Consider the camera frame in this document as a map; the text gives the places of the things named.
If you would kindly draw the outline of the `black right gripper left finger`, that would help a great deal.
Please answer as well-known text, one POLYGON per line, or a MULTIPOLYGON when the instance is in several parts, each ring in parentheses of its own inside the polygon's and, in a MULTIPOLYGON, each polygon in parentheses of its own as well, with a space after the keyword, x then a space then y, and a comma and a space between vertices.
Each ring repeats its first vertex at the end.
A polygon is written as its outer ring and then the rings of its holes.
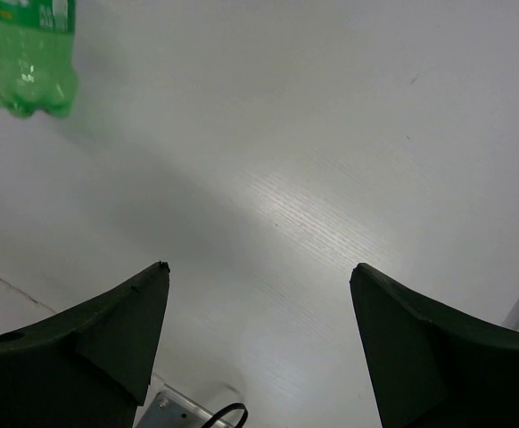
POLYGON ((0 335, 0 427, 130 427, 169 294, 159 261, 93 299, 0 335))

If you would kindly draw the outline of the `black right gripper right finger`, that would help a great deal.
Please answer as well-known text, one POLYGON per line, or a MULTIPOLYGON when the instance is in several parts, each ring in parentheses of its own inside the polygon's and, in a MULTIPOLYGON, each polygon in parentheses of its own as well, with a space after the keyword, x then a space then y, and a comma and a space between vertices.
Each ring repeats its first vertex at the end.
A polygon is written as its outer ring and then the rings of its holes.
POLYGON ((384 427, 519 427, 519 332, 361 263, 350 292, 384 427))

